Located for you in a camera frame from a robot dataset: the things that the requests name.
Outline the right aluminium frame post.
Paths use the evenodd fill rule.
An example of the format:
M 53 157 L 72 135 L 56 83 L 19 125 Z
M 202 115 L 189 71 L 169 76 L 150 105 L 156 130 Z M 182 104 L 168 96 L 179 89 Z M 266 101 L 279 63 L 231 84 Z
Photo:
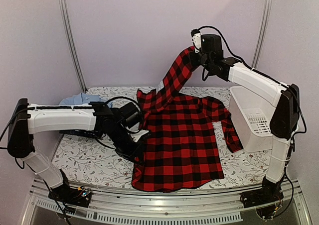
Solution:
M 271 14 L 271 8 L 272 8 L 272 1 L 273 0 L 264 0 L 264 6 L 263 6 L 263 12 L 257 37 L 257 44 L 255 47 L 253 60 L 252 60 L 252 68 L 257 69 L 260 56 L 262 53 L 263 44 L 265 42 L 266 32 L 267 32 L 267 26 Z

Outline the white plastic basket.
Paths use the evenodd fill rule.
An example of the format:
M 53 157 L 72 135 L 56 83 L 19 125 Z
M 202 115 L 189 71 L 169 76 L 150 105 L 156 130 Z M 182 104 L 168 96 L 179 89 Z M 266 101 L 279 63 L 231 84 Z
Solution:
M 229 111 L 231 120 L 246 152 L 272 149 L 270 119 L 275 110 L 265 99 L 250 90 L 230 88 Z

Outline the aluminium frame post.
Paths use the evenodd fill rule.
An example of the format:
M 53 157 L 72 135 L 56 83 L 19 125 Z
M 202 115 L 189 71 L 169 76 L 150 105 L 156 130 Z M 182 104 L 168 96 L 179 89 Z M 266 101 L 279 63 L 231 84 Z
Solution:
M 79 83 L 79 86 L 82 91 L 86 91 L 86 83 L 84 80 L 83 72 L 80 67 L 80 62 L 78 59 L 77 51 L 76 51 L 76 46 L 73 38 L 73 33 L 71 29 L 71 23 L 70 23 L 70 18 L 68 14 L 68 8 L 67 8 L 67 0 L 59 0 L 59 6 L 60 6 L 60 11 L 61 11 L 61 16 L 62 16 L 62 22 L 66 34 L 66 39 L 67 39 L 67 44 L 69 47 L 70 55 L 71 55 L 71 60 L 73 63 L 73 67 L 75 70 L 75 74 L 77 76 L 77 80 Z
M 267 32 L 267 26 L 271 14 L 271 8 L 272 8 L 272 1 L 273 0 L 264 0 L 264 6 L 263 6 L 263 12 L 257 37 L 257 44 L 255 47 L 253 60 L 252 60 L 252 68 L 257 69 L 260 56 L 262 53 L 263 44 L 265 42 L 266 32 Z

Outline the floral patterned table mat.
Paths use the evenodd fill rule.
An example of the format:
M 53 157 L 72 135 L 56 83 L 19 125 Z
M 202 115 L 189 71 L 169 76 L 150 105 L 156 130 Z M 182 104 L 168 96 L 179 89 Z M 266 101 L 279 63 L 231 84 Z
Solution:
M 91 88 L 89 94 L 111 99 L 112 107 L 119 108 L 129 99 L 137 101 L 138 90 L 148 93 L 154 89 L 152 87 Z M 181 93 L 199 98 L 214 97 L 229 110 L 231 95 L 228 88 L 183 87 Z M 271 151 L 246 152 L 242 148 L 232 153 L 226 146 L 221 123 L 215 122 L 213 127 L 224 178 L 208 183 L 213 183 L 218 188 L 261 184 L 270 164 Z M 52 162 L 66 174 L 70 181 L 121 188 L 133 188 L 131 185 L 133 168 L 139 165 L 120 157 L 107 136 L 95 140 L 66 135 L 62 138 Z

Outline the aluminium front rail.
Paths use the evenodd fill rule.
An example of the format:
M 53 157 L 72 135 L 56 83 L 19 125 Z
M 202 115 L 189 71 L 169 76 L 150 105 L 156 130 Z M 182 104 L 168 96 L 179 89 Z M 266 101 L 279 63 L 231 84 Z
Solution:
M 48 197 L 44 182 L 36 178 L 27 196 L 22 225 L 313 225 L 303 191 L 296 179 L 281 185 L 282 200 L 245 207 L 241 194 L 260 184 L 216 187 L 171 193 L 142 192 L 131 187 L 85 184 L 92 190 L 88 207 L 63 204 Z

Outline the light blue folded shirt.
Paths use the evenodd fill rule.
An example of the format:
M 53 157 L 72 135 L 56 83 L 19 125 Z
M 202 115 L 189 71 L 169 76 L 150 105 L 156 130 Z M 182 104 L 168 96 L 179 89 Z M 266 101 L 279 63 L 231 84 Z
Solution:
M 59 105 L 60 106 L 73 106 L 89 104 L 90 102 L 103 102 L 104 100 L 99 95 L 90 95 L 86 93 L 79 93 L 71 97 L 63 99 Z

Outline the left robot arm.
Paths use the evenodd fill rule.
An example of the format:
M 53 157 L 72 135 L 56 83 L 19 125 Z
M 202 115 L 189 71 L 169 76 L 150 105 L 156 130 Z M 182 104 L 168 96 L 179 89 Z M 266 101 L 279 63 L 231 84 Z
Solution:
M 111 108 L 108 102 L 40 106 L 29 104 L 26 98 L 22 98 L 4 129 L 8 133 L 6 150 L 13 158 L 21 159 L 28 165 L 63 202 L 70 202 L 74 198 L 74 193 L 81 196 L 84 192 L 70 188 L 64 172 L 36 151 L 33 144 L 34 134 L 77 130 L 85 135 L 95 136 L 96 139 L 106 135 L 111 139 L 119 156 L 142 165 L 143 139 L 149 135 L 149 131 L 130 130 L 142 121 L 142 110 L 134 100 L 129 100 L 129 103 L 121 108 Z

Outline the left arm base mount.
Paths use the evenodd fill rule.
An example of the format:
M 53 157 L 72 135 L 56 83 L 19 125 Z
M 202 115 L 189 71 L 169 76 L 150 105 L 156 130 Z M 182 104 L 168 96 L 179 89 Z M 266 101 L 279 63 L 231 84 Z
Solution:
M 92 198 L 92 190 L 81 186 L 79 188 L 71 188 L 68 185 L 61 185 L 51 189 L 48 197 L 52 200 L 71 204 L 79 207 L 88 208 Z

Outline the dark navy folded shirt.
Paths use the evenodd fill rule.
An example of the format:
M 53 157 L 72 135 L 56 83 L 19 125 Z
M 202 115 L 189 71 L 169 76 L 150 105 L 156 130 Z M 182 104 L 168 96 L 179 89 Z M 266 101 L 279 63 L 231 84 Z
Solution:
M 87 131 L 87 130 L 60 130 L 60 134 L 67 134 L 67 135 L 75 135 L 80 137 L 86 137 L 86 138 L 102 138 L 104 136 L 103 132 L 100 131 Z

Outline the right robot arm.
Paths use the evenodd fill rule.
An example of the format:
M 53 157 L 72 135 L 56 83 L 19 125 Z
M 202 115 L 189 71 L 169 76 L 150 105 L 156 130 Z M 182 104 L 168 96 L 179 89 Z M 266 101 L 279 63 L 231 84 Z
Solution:
M 229 110 L 237 134 L 247 152 L 270 150 L 270 164 L 258 191 L 268 203 L 280 192 L 285 168 L 299 131 L 299 88 L 270 78 L 250 68 L 239 56 L 224 57 L 221 35 L 202 34 L 195 29 L 191 39 L 196 58 L 209 76 L 232 82 Z

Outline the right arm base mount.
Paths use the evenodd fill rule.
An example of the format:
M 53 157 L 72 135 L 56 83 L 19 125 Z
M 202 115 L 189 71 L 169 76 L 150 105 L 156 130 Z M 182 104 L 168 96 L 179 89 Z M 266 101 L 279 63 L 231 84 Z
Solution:
M 275 188 L 271 186 L 264 186 L 260 189 L 250 190 L 241 193 L 240 202 L 244 208 L 255 207 L 279 201 L 284 198 L 281 187 Z

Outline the left aluminium frame post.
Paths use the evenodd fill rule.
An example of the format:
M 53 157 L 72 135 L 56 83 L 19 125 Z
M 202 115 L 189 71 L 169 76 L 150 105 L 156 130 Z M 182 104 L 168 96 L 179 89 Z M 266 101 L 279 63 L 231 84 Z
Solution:
M 76 51 L 76 46 L 73 38 L 73 33 L 71 29 L 71 23 L 70 23 L 70 18 L 68 14 L 68 8 L 67 8 L 67 0 L 59 0 L 59 6 L 60 6 L 60 11 L 61 11 L 61 16 L 62 16 L 62 22 L 66 34 L 66 39 L 67 39 L 67 44 L 69 47 L 70 55 L 71 55 L 71 60 L 73 63 L 73 67 L 75 70 L 75 74 L 77 76 L 77 80 L 79 83 L 79 86 L 82 91 L 86 91 L 86 83 L 84 80 L 83 72 L 80 67 L 80 62 L 78 59 L 77 51 Z

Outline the red black plaid shirt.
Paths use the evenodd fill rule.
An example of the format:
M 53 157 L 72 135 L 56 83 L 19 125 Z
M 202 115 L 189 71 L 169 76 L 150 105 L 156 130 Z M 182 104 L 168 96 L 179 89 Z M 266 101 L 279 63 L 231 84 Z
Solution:
M 195 189 L 223 179 L 214 123 L 220 122 L 230 152 L 243 146 L 225 105 L 214 97 L 181 93 L 197 64 L 190 46 L 177 56 L 158 88 L 137 91 L 143 110 L 144 164 L 135 165 L 131 185 L 144 192 L 173 192 Z

